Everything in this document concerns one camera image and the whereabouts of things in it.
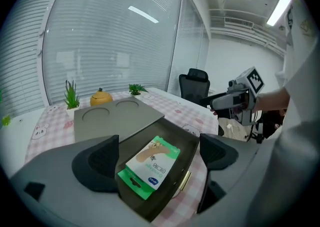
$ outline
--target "window blind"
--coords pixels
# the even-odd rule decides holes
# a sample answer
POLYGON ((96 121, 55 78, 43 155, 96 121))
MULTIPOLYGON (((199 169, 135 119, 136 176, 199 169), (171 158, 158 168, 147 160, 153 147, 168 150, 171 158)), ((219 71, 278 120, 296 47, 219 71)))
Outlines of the window blind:
POLYGON ((180 96, 179 75, 197 68, 203 22, 192 0, 182 0, 167 91, 180 96))
POLYGON ((170 74, 181 0, 56 0, 43 39, 50 104, 65 80, 80 96, 142 84, 164 90, 170 74))
POLYGON ((205 70, 207 55, 209 50, 209 37, 204 25, 202 25, 202 38, 201 38, 201 47, 199 52, 198 62, 196 64, 196 68, 200 70, 205 70))
POLYGON ((44 106, 37 76, 36 50, 49 1, 17 0, 0 31, 2 110, 11 117, 44 106))

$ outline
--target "potted plant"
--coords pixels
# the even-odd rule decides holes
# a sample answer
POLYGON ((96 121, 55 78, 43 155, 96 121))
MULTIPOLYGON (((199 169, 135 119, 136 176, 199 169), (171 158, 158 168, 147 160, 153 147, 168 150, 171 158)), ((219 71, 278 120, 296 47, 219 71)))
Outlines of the potted plant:
POLYGON ((65 81, 65 90, 66 94, 65 96, 65 103, 67 105, 66 107, 66 113, 69 115, 71 119, 75 116, 75 110, 79 109, 79 95, 76 96, 76 87, 77 85, 72 81, 72 84, 69 81, 65 81))
POLYGON ((143 92, 148 92, 147 90, 145 90, 145 87, 139 84, 129 84, 129 92, 131 93, 131 95, 133 96, 138 96, 140 95, 141 91, 143 92))

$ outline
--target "office chair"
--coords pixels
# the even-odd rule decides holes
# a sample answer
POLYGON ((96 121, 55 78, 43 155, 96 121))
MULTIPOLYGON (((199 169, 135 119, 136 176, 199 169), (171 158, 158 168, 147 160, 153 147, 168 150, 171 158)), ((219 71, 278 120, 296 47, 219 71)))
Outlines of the office chair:
POLYGON ((181 98, 193 102, 197 105, 200 100, 208 96, 210 81, 208 74, 200 69, 189 69, 188 74, 180 74, 179 84, 181 90, 181 98))

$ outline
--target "air vent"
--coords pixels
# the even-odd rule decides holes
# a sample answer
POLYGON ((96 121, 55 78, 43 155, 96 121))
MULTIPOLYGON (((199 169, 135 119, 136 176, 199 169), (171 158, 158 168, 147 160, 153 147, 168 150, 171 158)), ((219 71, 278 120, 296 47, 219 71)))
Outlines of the air vent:
POLYGON ((254 27, 254 23, 251 21, 246 21, 246 20, 231 18, 231 17, 225 17, 224 24, 225 25, 240 26, 240 27, 244 27, 247 29, 252 29, 254 27))

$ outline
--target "yellow pumpkin decoration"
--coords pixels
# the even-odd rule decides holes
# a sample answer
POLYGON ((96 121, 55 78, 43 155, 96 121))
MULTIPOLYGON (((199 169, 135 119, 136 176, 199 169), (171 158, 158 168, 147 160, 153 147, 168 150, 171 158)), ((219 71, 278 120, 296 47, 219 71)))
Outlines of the yellow pumpkin decoration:
POLYGON ((101 105, 105 103, 112 102, 113 98, 111 94, 102 91, 102 88, 99 88, 99 90, 91 97, 90 99, 90 105, 101 105))

